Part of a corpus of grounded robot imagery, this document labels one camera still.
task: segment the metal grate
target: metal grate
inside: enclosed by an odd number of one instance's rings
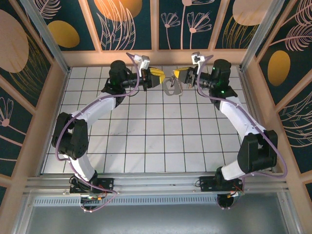
[[[109,198],[89,202],[88,205],[103,204]],[[77,206],[80,197],[37,197],[34,206]],[[154,195],[154,196],[121,196],[113,199],[108,205],[176,205],[215,203],[216,195]]]

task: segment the purple cable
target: purple cable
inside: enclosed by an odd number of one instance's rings
[[[204,94],[203,91],[201,90],[201,87],[199,85],[200,74],[201,74],[201,71],[202,71],[203,67],[207,64],[207,62],[212,57],[213,57],[213,55],[205,57],[205,61],[203,62],[202,66],[200,67],[200,69],[198,71],[197,81],[196,81],[197,82],[198,92],[201,95],[203,95],[204,97],[206,97],[206,98],[210,98],[210,99],[218,100],[218,101],[225,101],[225,102],[228,102],[228,103],[234,105],[236,108],[238,108],[244,114],[244,116],[250,121],[252,126],[262,135],[262,137],[267,141],[267,143],[273,148],[273,150],[276,152],[277,156],[282,161],[283,166],[284,166],[284,174],[282,174],[282,175],[270,175],[270,174],[263,173],[263,172],[252,172],[252,173],[246,174],[246,175],[244,175],[242,177],[246,177],[246,176],[250,176],[250,175],[259,175],[259,176],[268,176],[268,177],[279,178],[279,179],[285,178],[287,176],[288,169],[287,169],[286,162],[283,159],[283,156],[281,155],[279,150],[274,146],[274,144],[270,141],[270,139],[268,139],[268,137],[257,127],[256,123],[249,117],[249,115],[246,113],[246,111],[239,104],[237,104],[237,103],[235,103],[235,102],[233,102],[231,100],[227,100],[227,99],[223,99],[223,98],[219,98],[219,97],[212,97],[212,96]]]
[[[110,198],[108,201],[106,201],[103,205],[99,206],[99,207],[96,207],[95,209],[93,210],[87,210],[87,209],[83,209],[85,212],[94,212],[94,211],[97,211],[99,209],[101,209],[102,207],[104,207],[107,203],[111,202],[117,195],[117,192],[115,190],[109,190],[109,189],[104,189],[104,188],[101,188],[101,187],[98,187],[98,186],[95,186],[91,183],[89,183],[88,181],[86,181],[85,179],[82,178],[82,176],[76,171],[76,169],[73,167],[70,159],[68,158],[59,158],[59,144],[60,144],[60,141],[65,133],[65,131],[67,130],[68,126],[75,120],[77,119],[79,116],[83,115],[90,107],[92,107],[94,104],[98,103],[99,101],[102,101],[106,98],[117,98],[117,97],[125,97],[125,96],[128,96],[128,95],[131,95],[132,93],[135,92],[135,90],[138,88],[138,85],[139,85],[139,80],[140,80],[140,76],[139,76],[139,70],[138,70],[138,67],[133,59],[134,55],[131,55],[129,53],[126,53],[129,58],[131,59],[132,63],[134,64],[134,67],[136,69],[136,76],[137,76],[137,81],[136,81],[136,86],[135,88],[126,93],[126,94],[118,94],[118,95],[108,95],[108,96],[105,96],[105,97],[101,97],[97,100],[94,100],[93,102],[91,102],[89,105],[87,105],[85,108],[83,108],[78,114],[76,114],[74,117],[72,117],[68,122],[67,124],[64,126],[64,128],[62,129],[59,137],[58,137],[58,140],[57,140],[57,143],[56,143],[56,146],[55,146],[55,156],[57,158],[58,161],[68,161],[69,162],[69,165],[70,167],[72,168],[72,170],[74,171],[74,173],[77,175],[77,177],[79,179],[81,179],[85,184],[89,185],[90,187],[92,188],[95,188],[95,189],[98,189],[98,190],[101,190],[101,191],[104,191],[104,192],[109,192],[109,193],[114,193],[113,197]]]

